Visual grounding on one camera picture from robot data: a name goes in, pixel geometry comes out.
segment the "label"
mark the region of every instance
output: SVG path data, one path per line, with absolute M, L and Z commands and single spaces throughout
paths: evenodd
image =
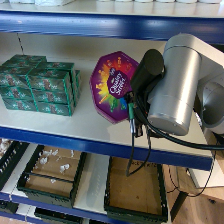
M 114 68 L 110 71 L 107 86 L 109 93 L 116 99 L 122 98 L 131 89 L 128 77 L 119 70 L 115 71 Z

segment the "black tray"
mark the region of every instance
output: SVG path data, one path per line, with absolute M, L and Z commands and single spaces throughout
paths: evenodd
M 117 220 L 130 222 L 130 223 L 139 223 L 139 224 L 167 222 L 168 209 L 167 209 L 166 191 L 164 186 L 162 166 L 160 164 L 157 164 L 157 173 L 158 173 L 159 188 L 160 188 L 158 190 L 160 192 L 162 215 L 155 215 L 155 214 L 110 206 L 110 172 L 112 168 L 112 160 L 113 158 L 110 157 L 108 174 L 107 174 L 106 190 L 105 190 L 105 196 L 104 196 L 104 209 L 107 212 L 107 216 L 112 219 L 117 219 Z
M 60 212 L 54 212 L 47 209 L 36 208 L 34 215 L 41 218 L 46 223 L 52 224 L 81 224 L 82 218 L 67 215 Z
M 18 209 L 19 204 L 0 200 L 0 211 L 15 214 Z
M 8 181 L 12 171 L 20 161 L 29 143 L 14 141 L 0 159 L 0 190 Z
M 81 153 L 79 164 L 76 170 L 76 174 L 73 181 L 73 187 L 70 191 L 70 196 L 65 197 L 58 194 L 48 193 L 45 191 L 35 190 L 26 188 L 26 182 L 29 179 L 29 173 L 32 172 L 33 167 L 35 167 L 36 162 L 38 161 L 42 151 L 44 149 L 43 145 L 38 145 L 35 152 L 33 153 L 30 161 L 27 163 L 25 170 L 23 171 L 22 175 L 19 178 L 17 183 L 17 189 L 19 191 L 23 191 L 29 199 L 34 201 L 40 201 L 48 204 L 60 205 L 67 208 L 72 208 L 74 205 L 76 193 L 78 191 L 79 181 L 81 178 L 82 170 L 85 163 L 86 153 Z

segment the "purple tin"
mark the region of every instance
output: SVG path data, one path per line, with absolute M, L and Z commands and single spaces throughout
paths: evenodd
M 121 51 L 102 56 L 90 77 L 97 112 L 113 124 L 128 118 L 123 96 L 131 91 L 130 80 L 138 62 Z

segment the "black wire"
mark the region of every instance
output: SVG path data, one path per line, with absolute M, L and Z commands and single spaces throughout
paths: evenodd
M 134 139 L 135 139 L 135 135 L 134 133 L 132 133 L 132 150 L 131 150 L 131 156 L 129 158 L 129 161 L 128 161 L 128 165 L 127 165 L 127 169 L 126 169 L 126 176 L 129 177 L 131 175 L 133 175 L 134 173 L 136 173 L 137 171 L 139 171 L 142 167 L 145 166 L 145 164 L 147 163 L 148 159 L 149 159 L 149 156 L 150 156 L 150 153 L 151 153 L 151 141 L 150 141 L 150 134 L 148 134 L 149 136 L 149 152 L 148 152 L 148 155 L 145 159 L 145 161 L 137 168 L 135 169 L 134 171 L 132 171 L 131 173 L 129 172 L 130 170 L 130 167 L 131 167 L 131 164 L 132 164 L 132 161 L 133 161 L 133 156 L 134 156 L 134 150 L 135 150 L 135 147 L 134 147 Z
M 183 141 L 180 140 L 178 138 L 174 138 L 164 132 L 162 132 L 161 130 L 159 130 L 158 128 L 154 127 L 153 125 L 150 124 L 150 122 L 148 121 L 148 119 L 145 117 L 145 111 L 143 111 L 142 109 L 142 103 L 140 103 L 139 100 L 139 96 L 136 94 L 136 100 L 137 100 L 137 106 L 141 111 L 142 117 L 144 119 L 144 122 L 157 134 L 161 135 L 162 137 L 166 138 L 167 140 L 170 140 L 174 143 L 177 143 L 179 145 L 183 145 L 183 146 L 187 146 L 187 147 L 191 147 L 191 148 L 196 148 L 196 149 L 202 149 L 202 150 L 224 150 L 224 146 L 217 146 L 217 145 L 206 145 L 206 144 L 196 144 L 196 143 L 192 143 L 192 142 L 187 142 L 187 141 Z
M 210 177 L 211 177 L 211 175 L 212 175 L 212 171 L 213 171 L 213 167 L 214 167 L 214 163 L 215 163 L 215 156 L 216 156 L 216 151 L 215 151 L 214 156 L 213 156 L 213 163 L 212 163 L 212 166 L 211 166 L 211 169 L 210 169 L 210 174 L 209 174 L 208 179 L 207 179 L 207 181 L 206 181 L 206 183 L 205 183 L 205 186 L 203 187 L 203 189 L 201 190 L 201 192 L 199 192 L 199 193 L 196 194 L 196 195 L 189 195 L 189 194 L 187 194 L 186 192 L 180 191 L 180 189 L 179 189 L 179 188 L 174 184 L 174 182 L 173 182 L 173 179 L 172 179 L 172 177 L 171 177 L 171 173 L 170 173 L 170 166 L 169 166 L 170 180 L 171 180 L 171 182 L 172 182 L 172 184 L 173 184 L 173 186 L 174 186 L 175 188 L 174 188 L 172 191 L 167 192 L 167 193 L 171 193 L 171 192 L 173 192 L 173 191 L 175 191 L 175 190 L 178 190 L 179 192 L 182 192 L 182 193 L 186 194 L 187 197 L 191 197 L 191 198 L 195 198 L 195 197 L 198 197 L 199 195 L 201 195 L 201 194 L 204 192 L 205 188 L 207 187 L 208 182 L 209 182 L 209 180 L 210 180 Z

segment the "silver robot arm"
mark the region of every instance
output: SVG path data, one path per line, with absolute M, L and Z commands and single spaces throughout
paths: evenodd
M 224 54 L 200 39 L 180 34 L 169 39 L 165 76 L 148 97 L 149 122 L 174 135 L 186 135 L 196 92 L 203 125 L 224 133 Z

